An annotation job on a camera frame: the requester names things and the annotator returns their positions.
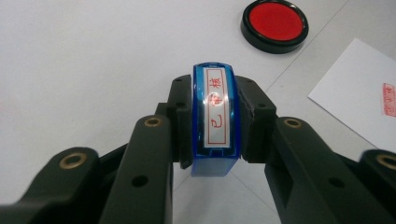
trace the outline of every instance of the white table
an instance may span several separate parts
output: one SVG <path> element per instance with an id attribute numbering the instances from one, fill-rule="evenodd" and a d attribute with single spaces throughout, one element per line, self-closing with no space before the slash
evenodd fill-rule
<path id="1" fill-rule="evenodd" d="M 396 60 L 393 0 L 295 0 L 308 18 L 289 54 L 255 49 L 239 24 L 250 1 L 0 2 L 0 203 L 16 202 L 58 152 L 104 155 L 166 102 L 172 79 L 204 62 L 255 80 L 279 116 L 309 122 L 357 160 L 367 141 L 307 98 L 358 38 Z M 174 223 L 279 223 L 263 164 L 239 161 L 223 178 L 175 164 Z"/>

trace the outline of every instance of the hole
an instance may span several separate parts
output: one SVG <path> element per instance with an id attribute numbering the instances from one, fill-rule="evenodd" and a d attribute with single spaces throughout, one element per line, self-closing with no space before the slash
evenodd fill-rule
<path id="1" fill-rule="evenodd" d="M 396 157 L 392 155 L 381 154 L 376 157 L 376 160 L 383 166 L 389 169 L 396 170 Z"/>
<path id="2" fill-rule="evenodd" d="M 65 163 L 66 163 L 67 165 L 71 165 L 71 164 L 73 164 L 73 163 L 78 163 L 80 160 L 81 160 L 81 157 L 80 157 L 80 156 L 73 156 L 73 157 L 67 158 L 67 159 L 65 160 Z"/>
<path id="3" fill-rule="evenodd" d="M 329 178 L 329 183 L 339 189 L 343 189 L 346 186 L 346 184 L 342 180 L 335 177 Z"/>
<path id="4" fill-rule="evenodd" d="M 146 177 L 145 175 L 139 175 L 139 176 L 135 177 L 134 179 L 132 179 L 132 186 L 134 186 L 136 188 L 140 188 L 140 187 L 147 185 L 148 182 L 149 182 L 148 177 Z"/>
<path id="5" fill-rule="evenodd" d="M 157 127 L 160 126 L 162 121 L 157 118 L 151 118 L 151 119 L 146 119 L 145 120 L 145 125 L 148 127 Z"/>
<path id="6" fill-rule="evenodd" d="M 176 103 L 176 106 L 177 107 L 184 107 L 184 106 L 186 106 L 186 104 L 184 104 L 182 102 L 178 102 L 178 103 Z"/>
<path id="7" fill-rule="evenodd" d="M 72 154 L 69 154 L 68 156 L 65 156 L 60 162 L 59 166 L 62 169 L 69 170 L 73 169 L 76 167 L 79 167 L 81 164 L 83 164 L 87 160 L 87 155 L 81 152 L 75 152 Z"/>
<path id="8" fill-rule="evenodd" d="M 391 159 L 391 158 L 385 158 L 384 161 L 390 165 L 396 166 L 396 160 Z"/>
<path id="9" fill-rule="evenodd" d="M 291 128 L 300 128 L 301 127 L 301 122 L 298 121 L 297 119 L 285 119 L 285 124 Z"/>

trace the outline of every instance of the red ink pad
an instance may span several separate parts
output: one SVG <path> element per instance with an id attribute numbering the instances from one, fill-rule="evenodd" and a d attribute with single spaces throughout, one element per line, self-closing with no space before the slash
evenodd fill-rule
<path id="1" fill-rule="evenodd" d="M 286 1 L 261 0 L 244 11 L 241 31 L 247 42 L 269 53 L 288 53 L 297 49 L 308 35 L 304 13 Z"/>

